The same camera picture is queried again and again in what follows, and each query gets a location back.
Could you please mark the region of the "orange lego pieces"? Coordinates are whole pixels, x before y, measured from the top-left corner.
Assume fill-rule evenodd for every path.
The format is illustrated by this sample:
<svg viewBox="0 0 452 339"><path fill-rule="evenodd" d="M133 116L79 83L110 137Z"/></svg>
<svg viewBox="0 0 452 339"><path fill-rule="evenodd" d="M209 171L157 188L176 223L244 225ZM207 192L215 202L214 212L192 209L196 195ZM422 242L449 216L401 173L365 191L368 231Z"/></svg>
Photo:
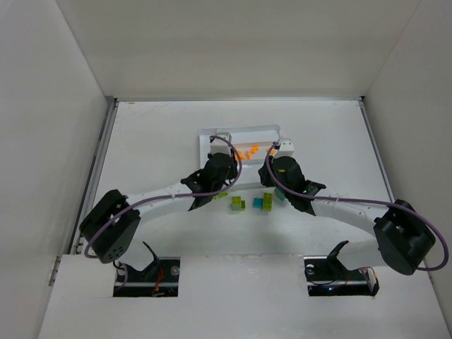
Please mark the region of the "orange lego pieces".
<svg viewBox="0 0 452 339"><path fill-rule="evenodd" d="M239 143L235 144L234 147L237 149L241 160L263 160L269 151L270 143Z"/></svg>

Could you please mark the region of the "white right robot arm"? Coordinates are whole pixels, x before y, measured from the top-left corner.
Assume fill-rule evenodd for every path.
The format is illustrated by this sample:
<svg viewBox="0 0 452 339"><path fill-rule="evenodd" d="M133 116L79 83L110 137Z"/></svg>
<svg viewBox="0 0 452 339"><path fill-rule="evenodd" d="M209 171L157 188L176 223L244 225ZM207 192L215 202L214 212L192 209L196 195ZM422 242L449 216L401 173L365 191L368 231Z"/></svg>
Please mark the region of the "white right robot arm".
<svg viewBox="0 0 452 339"><path fill-rule="evenodd" d="M370 242L347 245L339 253L337 261L348 270L388 266L400 274L412 275L421 269L436 243L430 226L408 202L342 198L326 185L306 179L293 157L268 157L258 175L263 186L281 190L295 210L336 220L371 235Z"/></svg>

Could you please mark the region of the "teal and green duplo stack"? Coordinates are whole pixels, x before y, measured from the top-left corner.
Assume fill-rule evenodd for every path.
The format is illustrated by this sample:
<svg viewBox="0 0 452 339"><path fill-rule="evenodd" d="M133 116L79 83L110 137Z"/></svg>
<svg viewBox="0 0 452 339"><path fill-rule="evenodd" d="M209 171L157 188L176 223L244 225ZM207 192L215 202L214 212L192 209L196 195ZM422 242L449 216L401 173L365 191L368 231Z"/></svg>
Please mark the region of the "teal and green duplo stack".
<svg viewBox="0 0 452 339"><path fill-rule="evenodd" d="M278 187L275 187L274 194L280 201L284 201L286 199L284 191L282 191Z"/></svg>

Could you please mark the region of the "green duplo brick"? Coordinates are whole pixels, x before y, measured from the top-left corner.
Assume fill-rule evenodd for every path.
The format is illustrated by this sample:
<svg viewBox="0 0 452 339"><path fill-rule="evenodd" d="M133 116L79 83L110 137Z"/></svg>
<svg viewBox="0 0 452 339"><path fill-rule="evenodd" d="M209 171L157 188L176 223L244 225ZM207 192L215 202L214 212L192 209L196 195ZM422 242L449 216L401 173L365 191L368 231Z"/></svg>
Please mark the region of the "green duplo brick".
<svg viewBox="0 0 452 339"><path fill-rule="evenodd" d="M273 195L265 192L262 199L262 211L271 212L273 208Z"/></svg>

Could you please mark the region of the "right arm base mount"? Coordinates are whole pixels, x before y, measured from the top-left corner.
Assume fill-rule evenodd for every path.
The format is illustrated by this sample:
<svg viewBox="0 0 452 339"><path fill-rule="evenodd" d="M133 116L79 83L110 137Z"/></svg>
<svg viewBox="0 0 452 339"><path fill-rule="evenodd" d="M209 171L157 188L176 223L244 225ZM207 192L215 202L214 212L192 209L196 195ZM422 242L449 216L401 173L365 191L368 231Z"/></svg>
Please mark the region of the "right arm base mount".
<svg viewBox="0 0 452 339"><path fill-rule="evenodd" d="M304 274L310 297L375 297L380 290L373 268L348 270L336 258L305 257Z"/></svg>

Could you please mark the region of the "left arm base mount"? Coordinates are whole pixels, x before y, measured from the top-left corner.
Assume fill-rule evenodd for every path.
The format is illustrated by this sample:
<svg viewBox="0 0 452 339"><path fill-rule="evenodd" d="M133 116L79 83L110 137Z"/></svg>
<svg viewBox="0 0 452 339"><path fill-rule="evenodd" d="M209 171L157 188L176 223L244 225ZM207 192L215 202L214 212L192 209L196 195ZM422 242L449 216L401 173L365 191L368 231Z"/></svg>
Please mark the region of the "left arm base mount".
<svg viewBox="0 0 452 339"><path fill-rule="evenodd" d="M130 265L117 266L113 297L177 297L181 259L160 257L143 271Z"/></svg>

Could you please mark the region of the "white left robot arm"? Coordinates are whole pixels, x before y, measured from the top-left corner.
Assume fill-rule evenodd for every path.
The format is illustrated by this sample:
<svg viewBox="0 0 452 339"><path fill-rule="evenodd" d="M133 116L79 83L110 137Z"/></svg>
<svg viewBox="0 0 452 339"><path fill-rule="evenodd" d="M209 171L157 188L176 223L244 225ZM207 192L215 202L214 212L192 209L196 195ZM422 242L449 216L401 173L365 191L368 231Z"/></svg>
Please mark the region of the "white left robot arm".
<svg viewBox="0 0 452 339"><path fill-rule="evenodd" d="M241 171L242 162L234 155L216 153L208 156L204 168L165 189L129 196L117 189L108 191L80 225L87 242L85 257L103 264L118 261L138 272L147 270L156 255L135 237L138 226L210 203L235 184Z"/></svg>

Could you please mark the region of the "teal duplo brick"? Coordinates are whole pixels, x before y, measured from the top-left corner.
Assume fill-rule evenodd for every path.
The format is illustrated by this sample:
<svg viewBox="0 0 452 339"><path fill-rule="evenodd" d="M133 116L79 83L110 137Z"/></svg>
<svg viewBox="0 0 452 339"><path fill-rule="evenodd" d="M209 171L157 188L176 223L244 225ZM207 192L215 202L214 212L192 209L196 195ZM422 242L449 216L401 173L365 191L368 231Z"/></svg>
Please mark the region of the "teal duplo brick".
<svg viewBox="0 0 452 339"><path fill-rule="evenodd" d="M263 209L263 198L254 198L254 199L253 199L252 206L253 206L254 208L257 208L257 209L259 209L259 210L262 210L262 209Z"/></svg>

